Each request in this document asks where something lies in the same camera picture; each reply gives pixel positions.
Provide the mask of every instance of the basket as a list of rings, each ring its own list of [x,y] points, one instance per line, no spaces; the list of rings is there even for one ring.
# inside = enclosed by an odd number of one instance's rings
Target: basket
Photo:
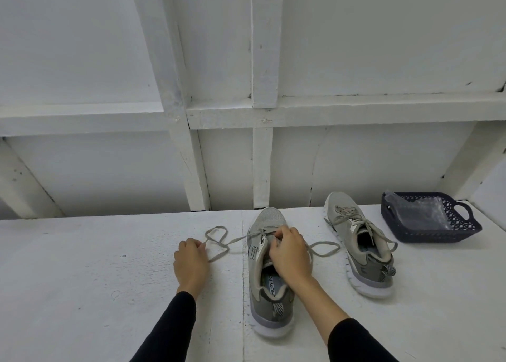
[[[444,211],[453,230],[412,230],[405,227],[393,208],[385,200],[385,193],[381,197],[381,214],[388,224],[395,237],[401,242],[407,243],[454,243],[476,234],[482,230],[481,225],[473,216],[471,208],[462,202],[455,201],[445,193],[419,192],[419,193],[397,193],[396,194],[409,202],[420,198],[440,197],[443,200]],[[456,210],[455,206],[464,207],[469,213],[469,218],[464,219]]]

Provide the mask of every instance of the person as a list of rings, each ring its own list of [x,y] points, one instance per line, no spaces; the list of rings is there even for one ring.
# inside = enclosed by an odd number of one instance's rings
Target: person
[[[294,227],[280,227],[269,250],[278,274],[292,288],[311,316],[331,362],[390,362],[396,359],[351,319],[311,275],[304,238]],[[179,282],[176,296],[130,362],[184,361],[195,324],[196,300],[207,275],[206,244],[188,238],[174,253],[174,273]]]

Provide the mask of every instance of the clear plastic packaging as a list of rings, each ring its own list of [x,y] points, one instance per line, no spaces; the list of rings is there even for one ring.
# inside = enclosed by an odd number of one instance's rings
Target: clear plastic packaging
[[[391,191],[385,200],[394,209],[397,219],[411,230],[452,230],[440,197],[429,197],[409,202]]]

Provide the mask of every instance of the sneaker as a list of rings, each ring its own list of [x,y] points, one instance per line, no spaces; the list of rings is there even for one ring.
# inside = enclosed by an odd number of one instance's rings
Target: sneaker
[[[269,249],[277,240],[274,232],[286,220],[281,212],[266,207],[248,231],[247,246],[250,273],[250,323],[258,334],[280,338],[294,326],[294,292],[274,268]]]
[[[334,192],[327,197],[324,215],[348,251],[346,275],[351,286],[370,298],[392,295],[392,277],[396,272],[392,252],[397,242],[385,237],[345,193]]]

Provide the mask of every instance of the long sleeve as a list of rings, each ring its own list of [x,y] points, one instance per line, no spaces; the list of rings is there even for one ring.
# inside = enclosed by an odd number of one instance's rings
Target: long sleeve
[[[358,321],[339,322],[328,337],[330,362],[397,362]]]
[[[196,312],[191,294],[176,294],[130,362],[184,362]]]

